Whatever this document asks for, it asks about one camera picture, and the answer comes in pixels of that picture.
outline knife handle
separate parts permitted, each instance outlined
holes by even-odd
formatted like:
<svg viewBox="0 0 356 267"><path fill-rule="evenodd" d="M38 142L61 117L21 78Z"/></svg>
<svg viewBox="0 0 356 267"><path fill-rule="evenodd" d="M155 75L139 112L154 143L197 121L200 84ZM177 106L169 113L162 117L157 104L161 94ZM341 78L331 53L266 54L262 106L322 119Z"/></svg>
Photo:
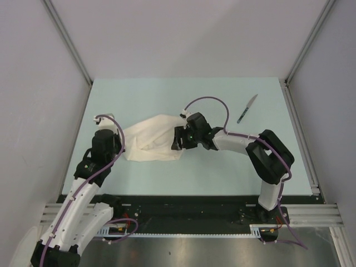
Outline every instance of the knife handle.
<svg viewBox="0 0 356 267"><path fill-rule="evenodd" d="M242 113L242 115L239 117L239 119L238 119L238 123L240 123L240 121L243 119L243 117L245 116L245 114L246 114L247 110L249 110L249 108L248 108L248 107L245 109L245 111L244 111L244 112Z"/></svg>

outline table surface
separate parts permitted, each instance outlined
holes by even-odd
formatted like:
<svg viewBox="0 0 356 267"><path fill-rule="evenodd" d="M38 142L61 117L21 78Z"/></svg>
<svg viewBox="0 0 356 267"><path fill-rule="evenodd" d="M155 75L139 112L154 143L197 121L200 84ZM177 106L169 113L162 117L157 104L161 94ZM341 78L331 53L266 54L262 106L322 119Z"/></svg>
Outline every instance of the table surface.
<svg viewBox="0 0 356 267"><path fill-rule="evenodd" d="M243 120L236 121L252 96L258 97ZM73 174L97 131L93 117L112 113L122 128L158 114L178 116L191 101L216 96L230 109L230 131L258 134L273 130L295 157L293 178L284 195L311 195L299 146L277 78L139 78L94 81L62 190L70 190ZM221 103L201 100L191 113L201 112L212 126L222 126ZM259 195L261 179L250 159L231 151L184 151L177 161L134 162L120 157L98 194L114 195Z"/></svg>
<svg viewBox="0 0 356 267"><path fill-rule="evenodd" d="M295 231L308 251L295 245L263 245L257 238L128 238L110 246L91 241L79 267L341 267L329 228ZM279 230L279 239L291 239L287 228Z"/></svg>

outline metal frame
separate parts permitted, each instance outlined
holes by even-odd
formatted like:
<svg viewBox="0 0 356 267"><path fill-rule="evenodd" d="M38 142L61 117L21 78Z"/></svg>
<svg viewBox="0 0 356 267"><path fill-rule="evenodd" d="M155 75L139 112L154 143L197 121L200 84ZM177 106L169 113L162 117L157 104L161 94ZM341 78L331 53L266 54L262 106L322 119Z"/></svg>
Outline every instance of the metal frame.
<svg viewBox="0 0 356 267"><path fill-rule="evenodd" d="M344 227L330 227L330 232L342 267L355 267L355 255L350 250L351 246Z"/></svg>
<svg viewBox="0 0 356 267"><path fill-rule="evenodd" d="M117 227L125 227L125 224L117 224ZM97 233L98 238L120 238L122 235L109 235L109 226L104 226ZM257 227L250 226L251 233L249 234L221 234L221 235L189 235L189 234L133 234L133 238L260 238L260 230Z"/></svg>
<svg viewBox="0 0 356 267"><path fill-rule="evenodd" d="M54 7L53 3L51 0L41 0L43 3L44 8L46 9L49 17L51 18L55 28L58 31L58 34L61 36L63 42L65 43L66 47L68 48L69 53L71 54L72 58L74 59L76 65L78 66L79 70L82 73L83 78L91 88L93 81L90 79L89 73L82 61L82 59L79 56L78 50L75 48L60 16L58 15L58 12L56 8Z"/></svg>
<svg viewBox="0 0 356 267"><path fill-rule="evenodd" d="M62 204L49 203L46 205L41 218L40 225L50 225L59 212ZM301 204L283 205L288 209L290 226L292 227L343 227L338 207L336 204ZM84 210L83 219L89 215L94 208L94 204L89 204ZM252 225L253 227L266 227L266 225Z"/></svg>
<svg viewBox="0 0 356 267"><path fill-rule="evenodd" d="M289 71L287 77L285 78L285 82L289 85L290 81L293 79L295 72L299 68L301 62L303 61L305 55L308 53L309 48L314 43L316 36L318 35L319 31L321 30L322 26L324 25L326 19L328 18L330 11L334 7L337 0L328 0L320 13L317 21L315 22L313 28L311 29L308 38L306 39L301 51L299 52L296 60L293 63L291 70Z"/></svg>
<svg viewBox="0 0 356 267"><path fill-rule="evenodd" d="M293 98L291 96L289 86L286 85L286 83L282 80L280 80L280 85L281 89L284 95L284 100L287 105L287 109L289 112L290 120L293 125L293 129L295 132L296 140L298 142L299 148L301 150L301 156L304 161L304 166L306 168L306 174L309 179L311 191L313 192L313 195L319 195L322 194L320 187L319 187L319 180L317 173L315 171L314 164L312 162L312 158L310 155L310 151L308 149L308 145L306 143L305 135L303 128L301 126L300 120L298 113L295 108L295 104L293 101Z"/></svg>

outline metal floor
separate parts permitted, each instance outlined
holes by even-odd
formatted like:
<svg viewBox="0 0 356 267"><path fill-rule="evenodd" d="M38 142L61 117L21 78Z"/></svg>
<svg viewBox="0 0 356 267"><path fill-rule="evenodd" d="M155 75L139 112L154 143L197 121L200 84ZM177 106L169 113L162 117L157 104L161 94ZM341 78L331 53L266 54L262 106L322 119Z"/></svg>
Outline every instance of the metal floor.
<svg viewBox="0 0 356 267"><path fill-rule="evenodd" d="M340 263L328 228L296 229L309 247L263 245L257 239L221 238L129 238L108 245L92 241L80 267L338 267ZM279 239L291 239L287 229Z"/></svg>

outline white wall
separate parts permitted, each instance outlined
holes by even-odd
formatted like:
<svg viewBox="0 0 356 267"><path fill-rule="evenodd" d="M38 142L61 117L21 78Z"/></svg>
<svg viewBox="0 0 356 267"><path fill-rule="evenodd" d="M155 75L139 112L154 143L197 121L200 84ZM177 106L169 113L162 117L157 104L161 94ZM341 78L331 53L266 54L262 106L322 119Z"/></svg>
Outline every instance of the white wall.
<svg viewBox="0 0 356 267"><path fill-rule="evenodd" d="M41 1L0 3L0 259L55 200L88 87Z"/></svg>
<svg viewBox="0 0 356 267"><path fill-rule="evenodd" d="M53 0L93 78L284 78L326 0Z"/></svg>
<svg viewBox="0 0 356 267"><path fill-rule="evenodd" d="M356 1L340 0L291 82L328 202L356 251Z"/></svg>

